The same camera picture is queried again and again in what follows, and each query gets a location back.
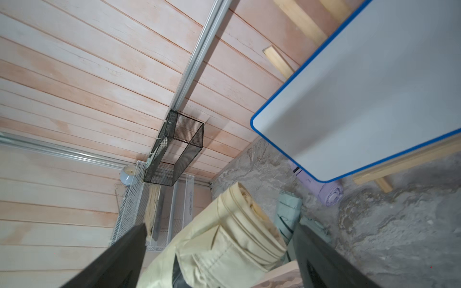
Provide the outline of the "beige umbrella black band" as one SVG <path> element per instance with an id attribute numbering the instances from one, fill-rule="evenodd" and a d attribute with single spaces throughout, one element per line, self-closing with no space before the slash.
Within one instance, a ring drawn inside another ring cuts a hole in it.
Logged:
<path id="1" fill-rule="evenodd" d="M 150 263 L 139 288 L 250 288 L 286 253 L 279 230 L 236 182 Z"/>

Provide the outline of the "black mesh wall basket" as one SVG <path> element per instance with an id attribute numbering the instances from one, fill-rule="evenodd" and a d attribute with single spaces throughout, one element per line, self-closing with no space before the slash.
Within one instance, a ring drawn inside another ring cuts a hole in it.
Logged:
<path id="1" fill-rule="evenodd" d="M 170 111 L 149 154 L 144 181 L 173 186 L 203 146 L 204 123 Z"/>

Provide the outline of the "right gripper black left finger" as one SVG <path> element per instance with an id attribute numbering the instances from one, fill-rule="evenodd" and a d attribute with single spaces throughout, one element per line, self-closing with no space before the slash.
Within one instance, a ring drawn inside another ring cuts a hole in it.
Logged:
<path id="1" fill-rule="evenodd" d="M 134 288 L 146 252 L 146 226 L 132 227 L 64 288 Z"/>

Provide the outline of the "purple folded umbrella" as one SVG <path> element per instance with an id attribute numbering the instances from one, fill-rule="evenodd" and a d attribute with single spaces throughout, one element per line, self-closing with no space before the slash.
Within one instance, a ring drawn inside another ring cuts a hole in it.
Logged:
<path id="1" fill-rule="evenodd" d="M 343 198 L 343 186 L 339 181 L 323 183 L 308 175 L 294 162 L 289 165 L 296 178 L 326 207 L 333 206 Z"/>

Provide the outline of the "green umbrella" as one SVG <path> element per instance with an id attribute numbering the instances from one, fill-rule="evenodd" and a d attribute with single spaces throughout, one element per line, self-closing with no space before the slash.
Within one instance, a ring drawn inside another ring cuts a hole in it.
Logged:
<path id="1" fill-rule="evenodd" d="M 295 226 L 300 220 L 302 200 L 293 193 L 279 193 L 274 224 L 286 244 L 291 240 Z"/>
<path id="2" fill-rule="evenodd" d="M 309 229 L 313 230 L 313 232 L 319 236 L 322 240 L 324 240 L 327 244 L 332 243 L 332 239 L 328 230 L 318 221 L 303 216 L 300 218 L 299 224 L 302 226 L 306 226 Z M 296 260 L 295 252 L 294 252 L 294 245 L 293 245 L 294 236 L 290 239 L 287 245 L 287 252 L 283 258 L 283 263 L 287 264 L 293 260 Z"/>

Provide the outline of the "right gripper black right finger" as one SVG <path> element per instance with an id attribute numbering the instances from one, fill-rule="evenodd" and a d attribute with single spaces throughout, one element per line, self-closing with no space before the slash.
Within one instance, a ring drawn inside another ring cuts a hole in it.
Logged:
<path id="1" fill-rule="evenodd" d="M 307 226 L 296 226 L 292 243 L 305 288 L 379 286 Z"/>

